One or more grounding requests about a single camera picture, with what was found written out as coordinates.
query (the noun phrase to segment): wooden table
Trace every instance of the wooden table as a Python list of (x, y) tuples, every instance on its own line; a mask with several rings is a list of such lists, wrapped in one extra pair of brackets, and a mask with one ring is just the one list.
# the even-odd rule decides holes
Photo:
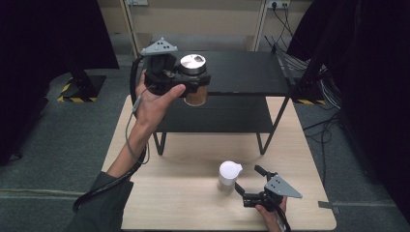
[[(283, 98), (267, 97), (273, 118)], [(114, 132), (103, 171), (125, 143), (131, 114), (128, 97)], [(333, 230), (336, 220), (292, 102), (287, 105), (271, 146), (259, 155), (253, 133), (169, 133), (166, 153), (159, 156), (150, 139), (151, 158), (132, 177), (134, 187), (124, 213), (124, 230), (266, 230), (253, 208), (244, 208), (235, 191), (218, 190), (220, 164), (233, 160), (244, 167), (238, 184), (247, 192), (263, 190), (266, 178), (253, 170), (256, 164), (277, 172), (303, 195), (289, 198), (287, 218), (293, 230)]]

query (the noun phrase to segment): cup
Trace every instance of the cup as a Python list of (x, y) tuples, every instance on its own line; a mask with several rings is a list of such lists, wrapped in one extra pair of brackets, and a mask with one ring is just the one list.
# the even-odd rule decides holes
[(241, 174), (242, 165), (233, 161), (225, 161), (220, 165), (220, 177), (218, 189), (224, 192), (231, 192), (234, 189), (235, 182)]

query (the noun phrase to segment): dark sleeve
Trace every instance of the dark sleeve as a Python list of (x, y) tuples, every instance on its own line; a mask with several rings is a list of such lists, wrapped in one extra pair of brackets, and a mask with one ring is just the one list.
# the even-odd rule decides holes
[[(92, 189), (113, 180), (116, 178), (101, 172)], [(132, 186), (132, 182), (126, 181), (81, 205), (65, 231), (121, 231), (124, 208), (132, 191)]]

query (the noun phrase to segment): wall socket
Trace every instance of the wall socket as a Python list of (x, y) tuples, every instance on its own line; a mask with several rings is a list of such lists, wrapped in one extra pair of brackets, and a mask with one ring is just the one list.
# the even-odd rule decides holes
[(270, 0), (268, 2), (268, 9), (273, 9), (273, 4), (277, 3), (276, 10), (278, 9), (289, 9), (290, 6), (290, 0), (281, 0), (281, 1), (276, 1), (276, 0)]
[(148, 0), (127, 0), (129, 6), (148, 6)]

